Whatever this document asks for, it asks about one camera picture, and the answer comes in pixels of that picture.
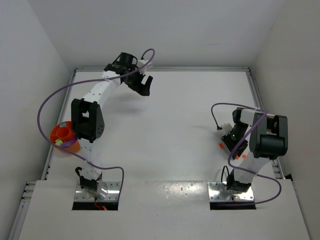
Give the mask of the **purple lego brick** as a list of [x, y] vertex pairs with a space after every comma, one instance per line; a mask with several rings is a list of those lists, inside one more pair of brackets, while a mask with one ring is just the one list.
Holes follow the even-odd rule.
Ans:
[[71, 147], [76, 141], [77, 141], [77, 137], [73, 137], [71, 140], [69, 141], [66, 141], [66, 142], [63, 142], [60, 147], [63, 148], [63, 149], [66, 149], [66, 148], [69, 148]]

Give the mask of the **lime green lego brick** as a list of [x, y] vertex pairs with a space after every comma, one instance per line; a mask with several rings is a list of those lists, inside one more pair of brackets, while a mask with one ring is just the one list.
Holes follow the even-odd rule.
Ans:
[[63, 144], [63, 141], [60, 140], [60, 139], [57, 139], [57, 140], [55, 141], [55, 144], [56, 144], [57, 146], [60, 146], [60, 145]]

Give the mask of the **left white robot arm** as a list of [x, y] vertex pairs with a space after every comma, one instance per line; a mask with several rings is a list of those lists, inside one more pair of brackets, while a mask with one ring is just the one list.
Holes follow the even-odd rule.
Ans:
[[98, 197], [102, 187], [102, 168], [98, 166], [98, 140], [105, 130], [102, 108], [121, 84], [143, 97], [149, 96], [153, 77], [149, 76], [146, 82], [143, 79], [151, 66], [150, 59], [137, 59], [132, 54], [122, 52], [104, 68], [101, 80], [86, 95], [71, 102], [71, 127], [85, 160], [76, 173], [80, 186], [95, 197]]

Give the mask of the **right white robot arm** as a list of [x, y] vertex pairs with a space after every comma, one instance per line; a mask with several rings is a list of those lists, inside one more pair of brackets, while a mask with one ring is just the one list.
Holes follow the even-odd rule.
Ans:
[[233, 127], [221, 140], [233, 160], [241, 157], [246, 148], [249, 148], [249, 155], [228, 174], [226, 189], [245, 193], [254, 177], [270, 160], [287, 153], [288, 118], [238, 107], [233, 111], [232, 119]]

